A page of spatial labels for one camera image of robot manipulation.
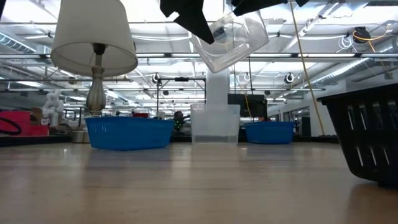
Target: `person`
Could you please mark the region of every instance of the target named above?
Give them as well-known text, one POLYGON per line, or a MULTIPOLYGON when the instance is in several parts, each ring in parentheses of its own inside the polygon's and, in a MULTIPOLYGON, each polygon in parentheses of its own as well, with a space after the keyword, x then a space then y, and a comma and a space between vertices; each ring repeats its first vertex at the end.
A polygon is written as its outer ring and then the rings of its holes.
POLYGON ((184 114, 181 111, 176 111, 174 113, 174 130, 179 132, 184 123, 184 114))

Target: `table surface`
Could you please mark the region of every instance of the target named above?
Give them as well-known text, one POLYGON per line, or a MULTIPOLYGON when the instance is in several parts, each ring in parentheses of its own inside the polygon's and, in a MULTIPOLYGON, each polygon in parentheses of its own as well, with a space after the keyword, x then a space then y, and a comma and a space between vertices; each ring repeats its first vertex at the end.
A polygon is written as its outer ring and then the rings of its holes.
POLYGON ((396 224, 398 192, 352 175, 337 144, 0 148, 0 224, 396 224))

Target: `black laundry basket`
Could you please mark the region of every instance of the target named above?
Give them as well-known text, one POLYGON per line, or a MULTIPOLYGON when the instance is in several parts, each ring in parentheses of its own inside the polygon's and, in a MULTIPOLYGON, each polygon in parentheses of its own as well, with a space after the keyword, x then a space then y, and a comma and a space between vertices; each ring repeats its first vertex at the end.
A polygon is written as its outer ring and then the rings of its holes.
POLYGON ((327 106, 350 171, 398 186, 398 84, 319 98, 327 106))

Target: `yellow cable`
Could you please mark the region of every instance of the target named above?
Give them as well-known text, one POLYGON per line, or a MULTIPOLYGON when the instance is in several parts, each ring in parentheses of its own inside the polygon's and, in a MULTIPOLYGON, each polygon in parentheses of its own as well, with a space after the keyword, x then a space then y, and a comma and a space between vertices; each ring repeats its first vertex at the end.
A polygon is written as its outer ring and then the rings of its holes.
MULTIPOLYGON (((376 50, 374 49, 373 44, 372 44, 371 41, 369 41, 369 45, 371 46, 373 52, 376 53, 376 50)), ((388 68, 384 65, 383 62, 381 62, 381 65, 383 66, 383 69, 390 75, 390 77, 391 77, 391 78, 394 78, 394 77, 392 76, 392 73, 388 70, 388 68)))
POLYGON ((295 18, 295 16, 294 16, 293 0, 290 0, 290 9, 292 10, 292 17, 293 17, 293 22, 294 22, 294 29, 295 29, 295 31, 296 31, 296 38, 297 38, 297 41, 298 41, 298 48, 300 49, 300 57, 301 57, 301 61, 302 61, 302 63, 303 63, 305 78, 307 79, 308 87, 310 88, 310 92, 311 92, 313 104, 314 104, 314 106, 315 106, 315 111, 317 112, 317 116, 318 116, 318 120, 319 120, 319 125, 321 126, 322 135, 325 135, 325 130, 323 129, 323 123, 322 123, 321 116, 320 116, 320 114, 319 114, 317 101, 316 101, 316 99, 315 99, 315 95, 313 94, 312 85, 311 85, 310 79, 308 78, 308 72, 307 72, 307 68, 306 68, 306 66, 305 66, 305 61, 304 61, 304 56, 303 56, 303 48, 302 48, 302 46, 301 46, 301 41, 300 41, 300 37, 299 37, 299 30, 297 29, 296 18, 295 18))
POLYGON ((235 75, 235 81, 236 81, 236 83, 239 85, 239 87, 241 88, 241 91, 242 91, 243 94, 244 94, 244 98, 246 99, 246 106, 248 107, 248 111, 249 111, 249 116, 250 116, 250 118, 253 118, 253 117, 251 116, 251 112, 250 112, 250 108, 249 108, 248 96, 247 96, 246 92, 243 91, 243 88, 242 88, 241 84, 238 82, 238 79, 236 78, 236 75, 235 75))
POLYGON ((353 37, 355 37, 355 38, 357 38, 357 39, 359 39, 359 40, 368 40, 368 41, 378 40, 378 39, 381 39, 381 38, 385 37, 385 36, 388 34, 387 30, 388 30, 388 27, 387 27, 387 29, 386 29, 386 32, 385 32, 383 35, 381 35, 380 37, 375 37, 375 38, 362 38, 362 37, 358 37, 357 35, 355 35, 355 33, 357 33, 357 31, 354 31, 354 32, 353 32, 353 37))

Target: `clear plastic container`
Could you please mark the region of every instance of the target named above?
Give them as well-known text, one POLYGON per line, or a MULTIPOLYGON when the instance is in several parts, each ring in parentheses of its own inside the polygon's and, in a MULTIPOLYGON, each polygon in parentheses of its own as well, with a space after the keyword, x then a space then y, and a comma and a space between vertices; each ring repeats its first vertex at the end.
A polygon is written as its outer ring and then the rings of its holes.
POLYGON ((215 42, 207 44, 192 35, 190 41, 213 72, 219 72, 269 41, 259 12, 236 17, 232 12, 209 26, 215 42))
POLYGON ((239 105, 191 105, 192 143, 237 144, 239 105))

